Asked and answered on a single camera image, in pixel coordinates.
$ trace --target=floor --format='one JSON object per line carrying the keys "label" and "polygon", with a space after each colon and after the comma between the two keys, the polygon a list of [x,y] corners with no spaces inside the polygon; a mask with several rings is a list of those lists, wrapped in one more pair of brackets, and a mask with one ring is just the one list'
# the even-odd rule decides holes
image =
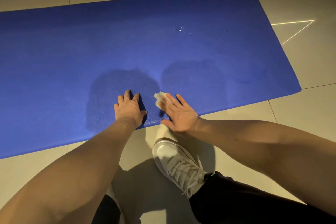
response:
{"label": "floor", "polygon": [[[106,0],[0,0],[11,11]],[[278,122],[336,141],[336,0],[260,0],[300,81],[302,92],[205,115],[207,119]],[[152,161],[151,146],[169,136],[158,125],[137,130],[128,141],[113,182],[129,223],[197,223],[180,196]],[[296,199],[278,184],[200,141],[180,142],[198,154],[206,171],[218,170],[265,191]],[[81,143],[0,160],[0,208],[49,163]]]}

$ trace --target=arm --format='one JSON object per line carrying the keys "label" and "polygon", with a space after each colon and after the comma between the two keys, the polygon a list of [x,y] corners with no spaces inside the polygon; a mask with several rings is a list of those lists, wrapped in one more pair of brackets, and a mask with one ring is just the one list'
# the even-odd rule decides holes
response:
{"label": "arm", "polygon": [[51,163],[0,210],[0,222],[57,223],[99,195],[101,201],[117,170],[121,153],[146,111],[139,94],[118,97],[115,122]]}
{"label": "arm", "polygon": [[205,120],[177,95],[161,108],[162,124],[213,144],[263,173],[294,196],[336,216],[336,143],[296,128],[259,120]]}

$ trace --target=black pants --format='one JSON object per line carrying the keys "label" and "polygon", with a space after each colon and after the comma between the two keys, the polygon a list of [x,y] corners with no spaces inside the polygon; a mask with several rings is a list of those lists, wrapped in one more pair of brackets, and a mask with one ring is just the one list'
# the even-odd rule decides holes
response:
{"label": "black pants", "polygon": [[[317,208],[234,181],[219,172],[205,179],[190,198],[191,209],[202,224],[336,223],[335,217]],[[119,216],[116,203],[105,195],[92,224],[117,224]]]}

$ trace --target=person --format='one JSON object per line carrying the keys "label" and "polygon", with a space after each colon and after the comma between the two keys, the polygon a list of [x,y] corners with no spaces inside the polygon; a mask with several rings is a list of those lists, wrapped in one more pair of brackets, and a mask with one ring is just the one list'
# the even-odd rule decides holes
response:
{"label": "person", "polygon": [[[273,179],[306,204],[206,173],[199,160],[170,139],[153,147],[162,173],[189,199],[200,223],[336,223],[336,143],[260,120],[205,120],[187,102],[167,94],[162,120],[175,133],[213,144]],[[115,122],[38,173],[0,210],[2,224],[118,223],[111,187],[120,155],[146,111],[139,94],[118,97]]]}

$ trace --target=crumpled paper towel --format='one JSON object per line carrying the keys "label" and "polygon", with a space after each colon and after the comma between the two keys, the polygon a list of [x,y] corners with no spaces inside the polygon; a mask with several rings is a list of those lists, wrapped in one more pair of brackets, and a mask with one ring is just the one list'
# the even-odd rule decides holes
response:
{"label": "crumpled paper towel", "polygon": [[162,91],[160,91],[159,93],[155,93],[155,94],[154,94],[154,98],[156,98],[155,105],[156,105],[157,107],[160,108],[160,106],[159,106],[159,102],[160,102],[160,101],[161,101],[162,103],[165,103],[165,102],[163,101],[163,99],[162,99],[162,96],[165,96],[165,97],[166,97],[166,94],[167,94],[167,92],[162,92]]}

